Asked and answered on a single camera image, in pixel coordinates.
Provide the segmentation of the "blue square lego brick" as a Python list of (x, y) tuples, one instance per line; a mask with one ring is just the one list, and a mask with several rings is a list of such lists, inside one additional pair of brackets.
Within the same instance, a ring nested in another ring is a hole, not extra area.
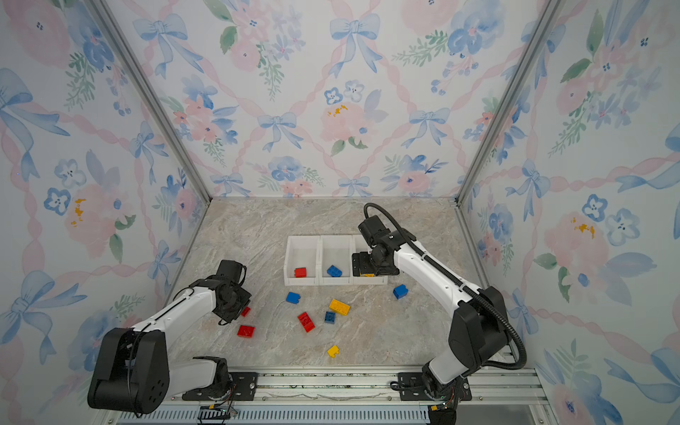
[(340, 277), (343, 276), (343, 272), (339, 268), (337, 268), (336, 266), (333, 266), (333, 265), (331, 265), (327, 269), (327, 273), (330, 277), (333, 277), (333, 278), (340, 278)]

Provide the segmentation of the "blue tall lego brick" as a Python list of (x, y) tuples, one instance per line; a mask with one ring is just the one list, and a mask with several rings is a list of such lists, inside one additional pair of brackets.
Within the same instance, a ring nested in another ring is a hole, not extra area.
[(392, 293), (395, 299), (403, 299), (407, 294), (409, 294), (409, 290), (405, 285), (402, 284), (394, 288)]

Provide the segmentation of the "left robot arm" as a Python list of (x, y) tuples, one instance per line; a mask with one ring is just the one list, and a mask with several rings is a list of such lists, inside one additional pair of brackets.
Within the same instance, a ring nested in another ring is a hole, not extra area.
[(142, 416), (186, 392), (219, 401), (231, 396), (236, 385), (226, 359), (199, 356), (173, 366), (168, 350), (206, 315), (221, 324), (236, 320), (251, 301), (246, 276), (245, 265), (222, 260), (215, 274), (191, 283), (150, 318), (108, 331), (90, 381), (89, 407)]

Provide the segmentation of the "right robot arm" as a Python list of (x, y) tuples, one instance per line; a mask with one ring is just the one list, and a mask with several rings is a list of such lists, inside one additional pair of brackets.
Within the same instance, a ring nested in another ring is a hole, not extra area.
[(361, 237), (352, 255), (355, 277), (407, 274), (434, 297), (451, 317), (447, 347), (426, 365), (419, 384), (400, 384), (406, 391), (433, 400), (459, 400), (466, 379), (482, 368), (514, 370), (522, 363), (494, 357), (513, 342), (501, 295), (483, 289), (444, 266), (418, 242), (393, 232), (385, 237)]

